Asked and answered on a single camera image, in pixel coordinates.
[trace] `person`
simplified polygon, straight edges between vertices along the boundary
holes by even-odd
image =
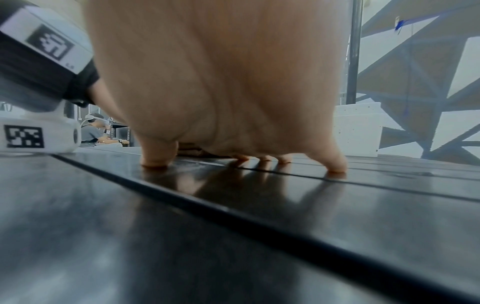
[[[167,166],[184,142],[242,160],[304,153],[346,171],[333,113],[347,1],[86,0],[83,13],[143,166]]]
[[[95,144],[118,144],[118,146],[121,147],[123,144],[129,143],[128,140],[110,139],[108,135],[102,131],[102,128],[107,126],[105,117],[99,113],[92,113],[90,115],[98,119],[90,119],[87,125],[81,127],[81,147],[94,146]]]

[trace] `glossy black surface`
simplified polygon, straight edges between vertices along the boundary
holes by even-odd
[[[0,167],[0,303],[390,302],[51,157]]]
[[[477,168],[437,162],[416,166],[415,160],[403,158],[353,158],[351,166],[362,164],[368,170],[325,177],[323,167],[296,156],[293,164],[284,166],[251,160],[243,164],[248,170],[225,167],[231,160],[179,159],[166,171],[145,172],[135,154],[84,152],[88,151],[67,157],[240,211],[265,225],[480,296],[480,204],[475,195],[479,189],[472,184],[480,176]],[[386,175],[382,166],[404,171]],[[458,170],[468,172],[469,178],[449,176]]]

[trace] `blue clip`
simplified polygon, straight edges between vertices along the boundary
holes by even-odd
[[[402,26],[404,26],[405,20],[400,20],[395,27],[395,32],[398,31]]]

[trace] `gray shirt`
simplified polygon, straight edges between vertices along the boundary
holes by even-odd
[[[94,126],[84,126],[80,129],[82,143],[96,143],[96,139],[106,136],[99,128]]]

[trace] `wall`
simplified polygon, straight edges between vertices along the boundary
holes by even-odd
[[[479,16],[480,0],[364,8],[357,102],[389,115],[379,153],[480,165]]]

